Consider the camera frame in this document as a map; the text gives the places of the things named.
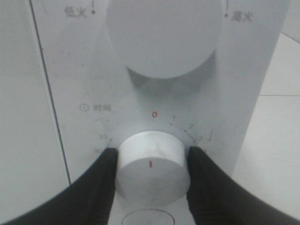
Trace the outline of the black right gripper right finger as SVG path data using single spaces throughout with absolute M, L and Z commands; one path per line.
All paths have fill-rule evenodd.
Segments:
M 187 202 L 197 225 L 298 225 L 300 221 L 260 200 L 228 176 L 199 147 L 187 156 Z

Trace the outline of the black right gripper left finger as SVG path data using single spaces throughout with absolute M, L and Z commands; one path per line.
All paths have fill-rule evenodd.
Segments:
M 107 148 L 74 183 L 8 225 L 106 225 L 115 194 L 118 152 Z

